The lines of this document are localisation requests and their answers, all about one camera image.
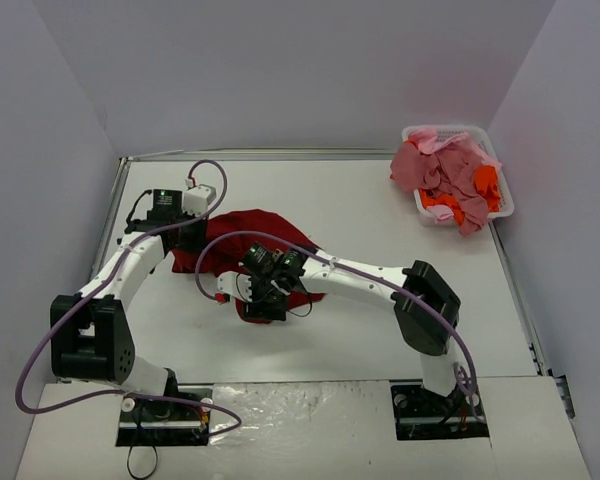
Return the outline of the dark red t-shirt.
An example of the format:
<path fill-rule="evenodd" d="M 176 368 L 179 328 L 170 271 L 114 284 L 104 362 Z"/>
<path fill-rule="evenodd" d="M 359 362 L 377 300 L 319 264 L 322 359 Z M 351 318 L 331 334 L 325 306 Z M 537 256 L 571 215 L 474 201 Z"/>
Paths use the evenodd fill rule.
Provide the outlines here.
<path fill-rule="evenodd" d="M 172 271 L 177 274 L 194 274 L 199 267 L 201 274 L 220 274 L 233 271 L 248 274 L 250 269 L 244 266 L 247 252 L 260 245 L 270 251 L 287 251 L 288 242 L 306 250 L 316 252 L 317 245 L 304 233 L 280 215 L 260 209 L 232 211 L 212 218 L 207 225 L 207 241 L 216 243 L 205 255 L 199 258 L 197 253 L 173 252 Z M 313 308 L 315 302 L 323 300 L 323 293 L 299 291 L 305 296 L 305 306 Z"/>

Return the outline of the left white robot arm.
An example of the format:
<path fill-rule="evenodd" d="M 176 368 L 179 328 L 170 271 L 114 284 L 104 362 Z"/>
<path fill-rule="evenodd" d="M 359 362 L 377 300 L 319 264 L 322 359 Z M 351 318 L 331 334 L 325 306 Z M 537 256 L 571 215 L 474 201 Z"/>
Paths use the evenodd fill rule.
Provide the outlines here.
<path fill-rule="evenodd" d="M 145 394 L 145 406 L 159 418 L 175 415 L 181 393 L 169 369 L 141 358 L 126 316 L 143 282 L 174 249 L 199 253 L 206 245 L 203 215 L 216 198 L 208 185 L 185 191 L 143 193 L 152 207 L 143 218 L 130 211 L 118 248 L 78 293 L 59 295 L 51 304 L 53 373 Z"/>

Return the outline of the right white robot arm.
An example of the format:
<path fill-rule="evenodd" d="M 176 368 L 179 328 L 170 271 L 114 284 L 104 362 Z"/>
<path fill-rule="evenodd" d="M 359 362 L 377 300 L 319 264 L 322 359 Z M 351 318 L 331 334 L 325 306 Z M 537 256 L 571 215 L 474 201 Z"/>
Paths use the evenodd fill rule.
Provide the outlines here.
<path fill-rule="evenodd" d="M 461 301 L 430 264 L 374 266 L 327 254 L 316 247 L 272 251 L 256 242 L 239 261 L 246 272 L 232 274 L 229 295 L 241 319 L 252 323 L 284 321 L 298 293 L 310 301 L 326 294 L 375 306 L 393 316 L 404 342 L 420 355 L 426 406 L 445 413 L 460 397 L 451 344 Z"/>

